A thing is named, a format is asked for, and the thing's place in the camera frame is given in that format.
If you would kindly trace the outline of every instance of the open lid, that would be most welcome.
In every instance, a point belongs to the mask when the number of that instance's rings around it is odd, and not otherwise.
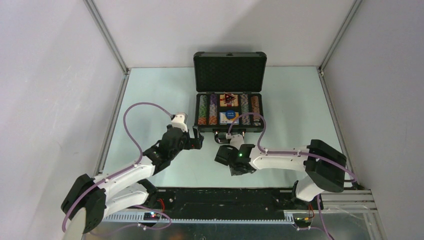
[[[193,57],[198,92],[262,90],[267,55],[258,52],[196,52]]]

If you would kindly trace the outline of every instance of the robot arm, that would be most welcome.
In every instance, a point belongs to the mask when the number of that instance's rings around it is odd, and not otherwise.
[[[202,148],[204,137],[193,127],[194,138],[190,138],[186,122],[185,113],[173,115],[162,139],[143,152],[141,162],[116,177],[108,179],[108,173],[94,178],[87,174],[78,177],[61,205],[62,211],[67,213],[83,192],[103,179],[106,180],[84,196],[70,214],[72,219],[79,209],[86,209],[84,233],[93,230],[110,214],[148,202],[156,188],[145,179],[168,167],[182,150]]]
[[[340,193],[344,190],[345,172],[327,162],[300,153],[313,153],[326,157],[342,166],[346,157],[321,140],[311,140],[307,146],[263,153],[254,144],[244,144],[241,134],[221,136],[215,161],[229,166],[231,175],[254,173],[261,169],[288,169],[306,172],[307,176],[295,182],[293,201],[310,202],[318,194],[328,191]]]

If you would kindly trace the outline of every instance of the poker chip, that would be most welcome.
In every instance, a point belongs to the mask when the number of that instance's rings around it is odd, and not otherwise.
[[[210,95],[209,101],[209,125],[218,124],[218,96],[216,94]]]
[[[251,104],[252,104],[252,112],[260,114],[259,109],[259,98],[258,96],[252,96],[250,98]],[[257,115],[253,115],[253,125],[254,126],[260,126],[261,125],[261,117]]]
[[[201,95],[200,96],[200,101],[199,101],[199,111],[198,111],[198,119],[197,119],[197,124],[198,125],[206,125],[206,113],[207,113],[207,101],[208,101],[208,97],[206,95]]]
[[[243,93],[240,95],[240,104],[241,104],[241,113],[245,114],[249,112],[249,97],[247,94]],[[249,115],[241,117],[241,124],[250,125],[251,118]]]

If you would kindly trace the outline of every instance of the purple cable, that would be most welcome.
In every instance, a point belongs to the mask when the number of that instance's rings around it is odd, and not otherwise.
[[[151,208],[148,208],[148,207],[145,207],[145,206],[142,206],[142,205],[134,205],[133,207],[137,207],[137,208],[140,208],[140,209],[147,210],[149,212],[154,212],[154,213],[160,214],[160,215],[164,216],[166,219],[168,219],[169,222],[168,222],[167,225],[161,226],[161,227],[151,227],[151,226],[143,225],[141,223],[132,223],[132,224],[127,224],[125,226],[122,226],[122,227],[120,227],[120,228],[118,228],[114,231],[108,232],[108,233],[93,233],[93,232],[90,232],[90,234],[93,235],[93,236],[96,236],[96,237],[107,237],[107,236],[115,234],[115,233],[117,233],[117,232],[119,232],[123,229],[130,228],[130,227],[143,227],[143,229],[145,228],[145,229],[150,229],[150,230],[162,230],[162,229],[166,229],[167,227],[169,227],[172,224],[172,220],[171,220],[170,216],[166,215],[164,212],[156,211],[156,210],[153,210]]]
[[[319,218],[321,219],[321,223],[322,223],[322,228],[324,229],[324,233],[327,235],[328,239],[333,239],[333,236],[330,235],[329,231],[326,228],[326,225],[324,223],[324,218],[323,218],[323,214],[321,213],[321,206],[320,206],[320,196],[318,196],[316,198],[316,203],[318,204],[318,213],[319,213]]]
[[[317,155],[317,154],[313,154],[313,153],[309,153],[309,152],[299,152],[298,153],[297,151],[268,151],[268,152],[266,152],[261,147],[261,140],[262,140],[262,137],[265,134],[265,130],[267,129],[267,122],[265,121],[265,118],[262,115],[260,115],[259,113],[256,113],[256,112],[246,112],[246,113],[243,113],[243,114],[239,115],[238,117],[234,118],[234,120],[232,120],[232,123],[231,123],[231,125],[228,128],[228,134],[231,133],[231,129],[233,128],[234,123],[239,118],[242,118],[242,117],[247,116],[247,115],[258,116],[263,121],[263,131],[260,134],[259,139],[257,140],[257,148],[262,153],[264,153],[264,154],[266,154],[266,153],[268,153],[268,154],[284,154],[284,155],[297,155],[297,154],[300,154],[300,155],[303,155],[303,156],[308,156],[308,157],[313,157],[313,158],[316,158],[316,159],[320,159],[320,160],[323,160],[324,162],[327,162],[329,164],[332,164],[332,165],[336,166],[337,168],[339,168],[339,169],[343,170],[344,172],[346,172],[347,174],[349,174],[353,178],[352,180],[349,180],[350,183],[355,183],[355,182],[358,181],[357,176],[353,172],[351,172],[349,169],[345,168],[344,166],[338,164],[335,161],[332,161],[332,160],[330,160],[330,159],[328,159],[326,157],[323,157],[323,156],[320,156],[320,155]]]
[[[157,104],[154,104],[154,103],[151,103],[151,102],[137,102],[137,103],[134,103],[133,105],[131,105],[131,106],[129,106],[128,107],[128,109],[125,111],[125,113],[123,114],[123,127],[125,128],[125,132],[126,132],[126,134],[128,135],[128,137],[132,140],[132,142],[134,142],[134,144],[137,146],[137,148],[138,148],[138,150],[140,151],[140,157],[138,158],[138,160],[135,162],[135,164],[138,164],[141,160],[142,160],[142,158],[143,158],[143,150],[142,150],[142,148],[140,147],[140,145],[139,145],[139,143],[134,139],[134,137],[131,135],[131,133],[130,133],[130,131],[128,130],[128,127],[127,127],[127,121],[126,121],[126,118],[127,118],[127,114],[128,114],[128,112],[132,109],[132,108],[134,108],[135,106],[138,106],[138,105],[151,105],[151,106],[155,106],[155,107],[157,107],[157,108],[159,108],[159,109],[161,109],[162,111],[164,111],[168,116],[170,116],[170,117],[172,117],[172,114],[169,112],[169,111],[167,111],[167,110],[165,110],[163,107],[161,107],[161,106],[159,106],[159,105],[157,105]],[[122,169],[122,170],[120,170],[120,171],[117,171],[117,172],[115,172],[114,174],[112,174],[112,175],[110,175],[110,176],[108,176],[107,177],[107,179],[109,179],[109,180],[111,180],[111,179],[113,179],[114,177],[116,177],[116,176],[118,176],[118,175],[121,175],[121,174],[123,174],[123,173],[125,173],[126,171],[128,171],[128,170],[130,170],[130,169],[132,169],[134,166],[133,165],[130,165],[130,166],[128,166],[128,167],[126,167],[126,168],[124,168],[124,169]],[[77,206],[77,204],[91,191],[91,190],[93,190],[95,187],[97,187],[97,186],[99,186],[100,184],[102,184],[102,183],[104,183],[105,182],[105,180],[106,180],[106,178],[103,178],[102,180],[100,180],[100,181],[98,181],[98,182],[96,182],[94,185],[92,185],[91,187],[89,187],[87,190],[85,190],[77,199],[76,199],[76,201],[72,204],[72,206],[70,206],[70,208],[69,208],[69,210],[67,211],[67,213],[66,213],[66,216],[65,216],[65,218],[63,219],[63,222],[62,222],[62,231],[63,232],[66,232],[66,223],[67,223],[67,220],[69,219],[69,217],[70,217],[70,215],[71,215],[71,213],[74,211],[74,209],[75,209],[75,207]]]
[[[295,228],[295,229],[299,229],[300,231],[303,231],[303,230],[311,230],[311,229],[316,229],[316,230],[320,230],[321,232],[323,232],[323,233],[326,233],[324,230],[322,230],[321,228],[319,228],[319,227],[316,227],[316,226],[311,226],[310,228],[309,227],[298,227],[297,225],[296,225],[296,223],[295,224],[293,224],[293,225],[291,225],[293,228]],[[331,240],[334,240],[334,237],[329,233],[328,234],[329,235],[329,237],[330,237],[330,239]]]

